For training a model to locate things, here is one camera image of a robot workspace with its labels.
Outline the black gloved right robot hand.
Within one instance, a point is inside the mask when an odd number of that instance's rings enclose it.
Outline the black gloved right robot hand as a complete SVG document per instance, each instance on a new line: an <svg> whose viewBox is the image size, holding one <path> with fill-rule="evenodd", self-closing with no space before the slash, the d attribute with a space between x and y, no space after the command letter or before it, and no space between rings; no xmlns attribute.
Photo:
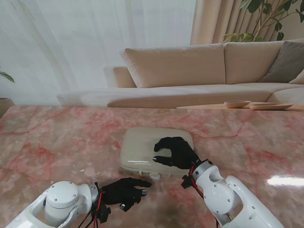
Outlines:
<svg viewBox="0 0 304 228"><path fill-rule="evenodd" d="M169 167L177 167L182 170L190 170L200 161L198 155L190 147L187 141L181 137L161 138L154 146L154 151L169 149L171 157L154 156L153 161Z"/></svg>

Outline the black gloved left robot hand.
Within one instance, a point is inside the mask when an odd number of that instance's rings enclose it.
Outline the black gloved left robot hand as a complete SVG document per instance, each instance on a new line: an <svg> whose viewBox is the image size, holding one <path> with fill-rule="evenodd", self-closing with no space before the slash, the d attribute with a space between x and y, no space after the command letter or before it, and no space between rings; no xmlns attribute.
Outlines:
<svg viewBox="0 0 304 228"><path fill-rule="evenodd" d="M101 188L102 201L106 205L119 204L120 209L127 212L132 206L141 202L147 195L146 188L152 184L134 178L123 178Z"/></svg>

